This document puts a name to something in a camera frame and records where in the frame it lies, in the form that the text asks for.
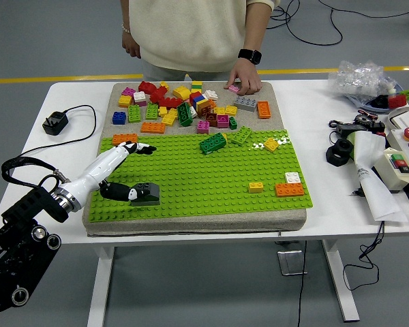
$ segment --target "smartwatch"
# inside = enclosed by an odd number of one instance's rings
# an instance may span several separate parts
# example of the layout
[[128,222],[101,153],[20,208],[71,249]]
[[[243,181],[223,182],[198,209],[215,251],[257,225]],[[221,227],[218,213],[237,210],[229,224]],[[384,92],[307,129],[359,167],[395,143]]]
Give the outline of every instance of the smartwatch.
[[240,49],[238,58],[244,58],[253,63],[254,65],[259,64],[262,58],[262,53],[257,50]]

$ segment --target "yellow floor line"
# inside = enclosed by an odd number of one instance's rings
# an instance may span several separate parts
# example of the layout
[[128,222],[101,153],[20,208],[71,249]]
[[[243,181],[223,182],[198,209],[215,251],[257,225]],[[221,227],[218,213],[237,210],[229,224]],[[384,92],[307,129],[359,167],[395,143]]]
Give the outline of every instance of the yellow floor line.
[[[409,72],[409,66],[384,67],[386,72]],[[263,69],[258,70],[259,75],[282,74],[324,74],[336,72],[337,68],[302,68],[302,69]],[[141,80],[142,74],[129,75],[86,75],[86,76],[53,76],[53,77],[28,77],[28,78],[0,78],[0,84],[15,83],[40,83],[40,82],[70,82],[79,80]]]

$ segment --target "table leg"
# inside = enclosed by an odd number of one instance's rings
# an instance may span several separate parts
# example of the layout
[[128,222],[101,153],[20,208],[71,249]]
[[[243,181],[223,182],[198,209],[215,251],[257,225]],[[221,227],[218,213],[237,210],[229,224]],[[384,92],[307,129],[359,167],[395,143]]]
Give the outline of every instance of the table leg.
[[358,322],[360,319],[356,304],[354,303],[353,294],[344,283],[345,280],[348,285],[347,276],[345,273],[343,276],[342,273],[344,266],[336,242],[337,240],[322,240],[322,246],[324,247],[333,283],[335,284],[335,291],[339,306],[341,307],[342,317],[345,322]]
[[88,327],[102,327],[108,300],[110,272],[114,261],[114,247],[96,247],[98,266],[95,275],[93,298],[89,309]]

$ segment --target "floor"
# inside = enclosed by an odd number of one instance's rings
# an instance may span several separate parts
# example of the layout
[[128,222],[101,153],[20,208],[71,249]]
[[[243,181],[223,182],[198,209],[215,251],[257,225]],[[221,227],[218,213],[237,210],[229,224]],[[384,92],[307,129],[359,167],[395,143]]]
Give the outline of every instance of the floor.
[[[282,0],[283,7],[288,4]],[[409,12],[409,1],[343,0],[335,5],[372,16]],[[310,42],[334,43],[339,34],[330,15],[319,1],[301,1],[291,31]],[[409,70],[403,69],[409,67],[409,14],[380,19],[335,10],[333,22],[344,36],[334,46],[303,43],[286,27],[268,30],[258,66],[262,79],[327,79],[327,73],[312,70],[327,72],[344,60],[373,61],[409,89]],[[140,74],[139,60],[121,47],[120,24],[119,1],[0,1],[0,166],[21,152],[57,76],[84,80]],[[5,188],[0,176],[0,200]],[[359,245],[371,242],[340,240],[344,263],[357,263]],[[105,326],[296,326],[301,278],[283,277],[276,253],[302,247],[224,243],[119,248]],[[371,259],[380,267],[380,281],[353,292],[361,318],[357,326],[409,326],[409,236],[385,236]],[[63,246],[28,304],[0,313],[0,327],[86,326],[96,267],[92,249]],[[319,241],[307,243],[306,267],[301,326],[343,326]],[[358,285],[372,281],[375,272],[351,270],[348,278]]]

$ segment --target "white table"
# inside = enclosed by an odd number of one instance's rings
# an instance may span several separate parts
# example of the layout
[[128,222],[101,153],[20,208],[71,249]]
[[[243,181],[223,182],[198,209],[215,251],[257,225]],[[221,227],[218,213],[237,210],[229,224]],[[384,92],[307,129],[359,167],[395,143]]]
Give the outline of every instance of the white table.
[[[230,240],[322,240],[327,255],[339,305],[346,322],[358,321],[359,315],[342,278],[342,261],[336,240],[343,237],[365,237],[377,233],[379,223],[374,221],[365,198],[349,196],[359,187],[354,164],[334,167],[326,162],[325,151],[330,147],[327,123],[336,119],[352,121],[356,108],[347,99],[328,92],[326,80],[282,80],[270,81],[288,130],[290,139],[299,158],[299,163],[309,189],[313,208],[307,210],[307,222],[298,231],[254,234],[209,234],[209,235],[165,235],[165,236],[124,236],[89,238],[82,224],[82,211],[71,213],[65,223],[57,223],[45,212],[36,219],[50,233],[58,234],[63,244],[91,245],[99,255],[95,278],[93,300],[88,326],[102,326],[108,296],[110,271],[115,247],[226,242]],[[24,151],[45,144],[53,144],[81,138],[93,127],[90,110],[69,112],[70,121],[58,136],[44,133],[42,123],[54,111],[81,104],[92,105],[97,112],[95,135],[85,141],[40,151],[33,155],[60,169],[70,179],[78,174],[96,157],[100,134],[104,123],[108,101],[115,82],[69,82],[54,84],[42,105],[40,113],[28,137]],[[25,167],[14,172],[14,177],[37,183],[46,171]],[[26,187],[9,185],[0,203],[1,214],[28,192]],[[409,219],[409,201],[404,193],[394,197]],[[409,235],[409,222],[387,223],[388,235]]]

